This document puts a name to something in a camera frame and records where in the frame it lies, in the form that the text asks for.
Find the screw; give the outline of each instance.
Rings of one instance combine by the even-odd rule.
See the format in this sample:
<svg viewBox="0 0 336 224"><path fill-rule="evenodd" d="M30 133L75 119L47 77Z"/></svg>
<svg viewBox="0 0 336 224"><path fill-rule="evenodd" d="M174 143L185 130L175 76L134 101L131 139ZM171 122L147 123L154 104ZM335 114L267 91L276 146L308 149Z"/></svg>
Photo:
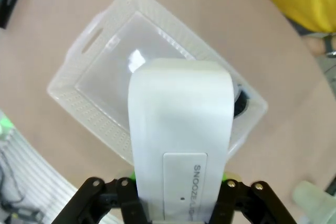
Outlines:
<svg viewBox="0 0 336 224"><path fill-rule="evenodd" d="M93 186L98 186L100 184L99 180L95 180L93 183Z"/></svg>
<svg viewBox="0 0 336 224"><path fill-rule="evenodd" d="M122 182L121 182L121 185L122 186L126 186L126 185L128 185L128 181L125 179L125 180L123 180Z"/></svg>
<svg viewBox="0 0 336 224"><path fill-rule="evenodd" d="M236 186L236 184L233 181L231 181L231 180L227 183L227 185L229 187L235 187Z"/></svg>
<svg viewBox="0 0 336 224"><path fill-rule="evenodd" d="M257 184L255 184L255 187L258 189L258 190L263 190L263 186L262 186L262 184L259 184L259 183L257 183Z"/></svg>

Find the person's arm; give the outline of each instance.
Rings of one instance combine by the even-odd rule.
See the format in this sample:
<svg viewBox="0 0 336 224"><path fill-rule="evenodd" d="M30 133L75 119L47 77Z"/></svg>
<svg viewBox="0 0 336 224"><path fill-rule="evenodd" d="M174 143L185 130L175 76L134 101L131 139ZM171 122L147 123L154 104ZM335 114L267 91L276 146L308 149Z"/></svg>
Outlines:
<svg viewBox="0 0 336 224"><path fill-rule="evenodd" d="M325 42L324 42L323 38L303 36L302 40L306 44L306 46L308 47L309 51L314 56L317 57L317 56L326 54ZM334 49L336 49L336 36L332 37L331 43L332 43L332 47Z"/></svg>

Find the beige tabletop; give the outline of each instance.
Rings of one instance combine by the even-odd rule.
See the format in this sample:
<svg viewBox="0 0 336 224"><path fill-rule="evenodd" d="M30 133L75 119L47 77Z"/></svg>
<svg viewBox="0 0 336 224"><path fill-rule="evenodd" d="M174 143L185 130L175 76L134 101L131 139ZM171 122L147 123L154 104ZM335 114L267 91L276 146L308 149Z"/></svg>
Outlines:
<svg viewBox="0 0 336 224"><path fill-rule="evenodd" d="M67 49L112 1L19 0L0 31L0 108L77 187L131 168L46 92ZM298 218L290 199L295 184L307 179L323 188L336 173L336 103L315 60L269 0L157 1L268 101L267 115L227 169L246 184L267 181Z"/></svg>

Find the wristwatch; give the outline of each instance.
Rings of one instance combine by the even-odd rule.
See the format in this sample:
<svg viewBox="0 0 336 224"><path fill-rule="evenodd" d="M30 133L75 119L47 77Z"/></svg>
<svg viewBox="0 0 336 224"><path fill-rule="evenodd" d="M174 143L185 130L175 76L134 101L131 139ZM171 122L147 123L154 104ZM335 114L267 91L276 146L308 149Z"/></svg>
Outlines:
<svg viewBox="0 0 336 224"><path fill-rule="evenodd" d="M328 36L326 36L326 37L324 37L323 39L324 39L324 44L325 44L325 46L326 46L326 56L328 57L328 58L336 58L336 49L334 49L333 47L332 47L332 35L328 35Z"/></svg>

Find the white corrugated surface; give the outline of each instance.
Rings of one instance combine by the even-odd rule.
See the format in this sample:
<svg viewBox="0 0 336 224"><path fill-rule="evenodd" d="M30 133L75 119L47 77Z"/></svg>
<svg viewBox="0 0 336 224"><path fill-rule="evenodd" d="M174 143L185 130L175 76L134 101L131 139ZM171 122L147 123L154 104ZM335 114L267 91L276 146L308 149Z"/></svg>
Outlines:
<svg viewBox="0 0 336 224"><path fill-rule="evenodd" d="M14 172L25 199L18 206L37 207L45 214L43 223L51 223L77 189L52 168L33 147L14 130L8 144L2 147ZM10 177L8 167L0 158L6 174L3 193L9 200L18 200L19 196ZM101 223L121 223L111 214Z"/></svg>

